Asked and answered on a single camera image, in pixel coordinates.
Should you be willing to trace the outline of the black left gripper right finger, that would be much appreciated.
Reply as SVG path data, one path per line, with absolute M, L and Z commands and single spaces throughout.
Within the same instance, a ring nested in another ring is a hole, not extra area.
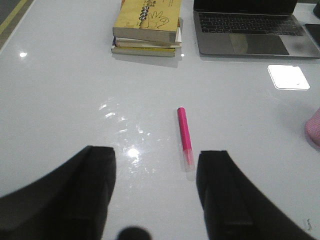
M 225 150 L 199 154 L 196 186 L 210 240 L 311 240 L 237 167 Z

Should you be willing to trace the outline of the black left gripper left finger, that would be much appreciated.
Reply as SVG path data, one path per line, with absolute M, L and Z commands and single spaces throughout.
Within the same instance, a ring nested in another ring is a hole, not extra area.
M 87 146 L 0 199 L 3 240 L 99 240 L 116 182 L 111 147 Z

